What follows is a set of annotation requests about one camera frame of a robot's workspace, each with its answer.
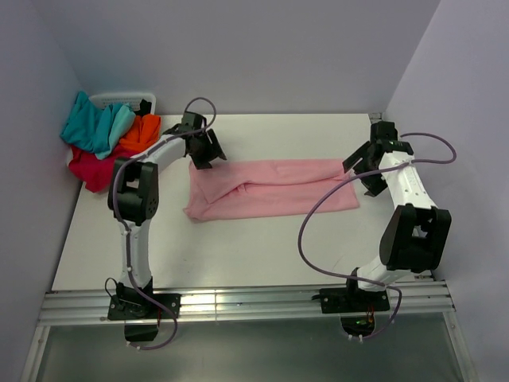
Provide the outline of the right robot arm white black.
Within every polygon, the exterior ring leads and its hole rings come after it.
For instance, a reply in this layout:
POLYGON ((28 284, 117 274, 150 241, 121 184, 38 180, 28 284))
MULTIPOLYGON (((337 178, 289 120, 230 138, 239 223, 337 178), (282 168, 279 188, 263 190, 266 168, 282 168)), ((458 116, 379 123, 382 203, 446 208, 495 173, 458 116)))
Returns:
POLYGON ((387 284, 437 269, 452 217, 426 192, 414 164, 414 151, 392 122, 373 123, 369 140, 344 160, 343 168, 360 178, 371 197, 388 190, 394 205, 378 256, 352 272, 344 301, 353 310, 369 306, 388 310, 387 284))

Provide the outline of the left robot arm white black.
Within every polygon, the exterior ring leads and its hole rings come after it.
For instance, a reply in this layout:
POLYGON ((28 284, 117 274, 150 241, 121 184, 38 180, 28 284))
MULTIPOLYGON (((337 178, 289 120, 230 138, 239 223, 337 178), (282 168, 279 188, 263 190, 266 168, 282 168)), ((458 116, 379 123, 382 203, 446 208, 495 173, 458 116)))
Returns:
POLYGON ((153 296, 148 250, 150 223, 159 205, 159 173, 187 156, 198 170, 210 169, 217 158, 225 160, 210 126, 203 115, 185 111, 147 149, 115 160, 107 204, 122 235, 122 274, 111 307, 128 318, 145 318, 161 307, 153 296))

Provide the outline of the pink t shirt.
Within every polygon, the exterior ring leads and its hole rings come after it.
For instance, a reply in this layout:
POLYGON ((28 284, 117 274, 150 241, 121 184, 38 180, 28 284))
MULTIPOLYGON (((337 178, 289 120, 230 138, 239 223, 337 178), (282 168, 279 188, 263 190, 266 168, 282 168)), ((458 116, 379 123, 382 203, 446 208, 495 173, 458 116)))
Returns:
POLYGON ((340 159, 222 162, 208 170, 189 166, 184 212, 198 221, 306 214, 349 179, 340 159))

